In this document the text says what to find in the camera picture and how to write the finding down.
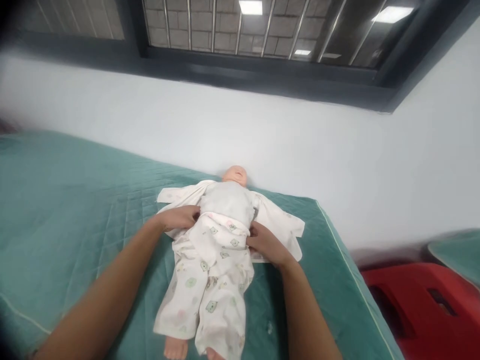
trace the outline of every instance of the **white swaddle cloth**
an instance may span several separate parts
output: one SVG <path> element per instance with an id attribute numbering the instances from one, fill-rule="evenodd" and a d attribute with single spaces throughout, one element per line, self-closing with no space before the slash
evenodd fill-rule
<path id="1" fill-rule="evenodd" d="M 202 196 L 207 188 L 214 184 L 221 184 L 214 180 L 203 180 L 196 185 L 185 187 L 166 187 L 158 194 L 158 203 L 171 203 L 160 211 L 178 208 L 184 205 L 200 205 Z M 293 216 L 280 207 L 275 205 L 267 197 L 259 192 L 247 190 L 252 196 L 252 204 L 256 209 L 256 216 L 253 220 L 268 228 L 280 242 L 293 255 L 295 260 L 300 261 L 302 258 L 302 250 L 300 249 L 297 238 L 301 238 L 304 233 L 305 222 Z M 167 232 L 172 239 L 177 240 L 181 235 L 185 234 L 185 229 L 174 229 Z M 267 263 L 259 253 L 252 255 L 253 263 Z"/>

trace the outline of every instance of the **white wall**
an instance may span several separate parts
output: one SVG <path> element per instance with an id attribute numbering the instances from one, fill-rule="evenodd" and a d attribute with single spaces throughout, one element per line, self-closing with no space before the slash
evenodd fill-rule
<path id="1" fill-rule="evenodd" d="M 317 199 L 359 264 L 480 226 L 480 21 L 393 115 L 4 56 L 0 115 Z"/>

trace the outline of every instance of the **window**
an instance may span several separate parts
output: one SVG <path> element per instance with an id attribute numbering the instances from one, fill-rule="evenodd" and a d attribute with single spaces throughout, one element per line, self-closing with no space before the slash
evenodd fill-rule
<path id="1" fill-rule="evenodd" d="M 76 65 L 392 112 L 480 0 L 35 0 L 19 46 Z"/>

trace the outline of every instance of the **ceiling light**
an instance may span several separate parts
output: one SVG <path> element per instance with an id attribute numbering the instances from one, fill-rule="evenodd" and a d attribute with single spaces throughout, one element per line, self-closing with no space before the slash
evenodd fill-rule
<path id="1" fill-rule="evenodd" d="M 334 53 L 331 53 L 331 52 L 327 52 L 327 53 L 324 53 L 322 58 L 327 58 L 327 59 L 338 59 L 339 57 L 341 57 L 342 55 L 341 54 L 334 54 Z"/>
<path id="2" fill-rule="evenodd" d="M 304 55 L 307 56 L 311 53 L 310 50 L 295 50 L 295 55 Z"/>
<path id="3" fill-rule="evenodd" d="M 240 9 L 243 15 L 262 15 L 262 2 L 240 0 Z"/>
<path id="4" fill-rule="evenodd" d="M 377 23 L 393 24 L 410 15 L 413 10 L 413 7 L 387 6 L 376 17 L 374 17 L 372 21 Z"/>

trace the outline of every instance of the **dark window frame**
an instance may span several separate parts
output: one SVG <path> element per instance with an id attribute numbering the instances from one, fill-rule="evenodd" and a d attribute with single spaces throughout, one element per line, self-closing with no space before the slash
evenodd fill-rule
<path id="1" fill-rule="evenodd" d="M 92 69 L 392 113 L 480 16 L 480 0 L 424 0 L 378 69 L 150 46 L 143 0 L 116 0 L 124 40 L 20 32 L 35 56 Z"/>

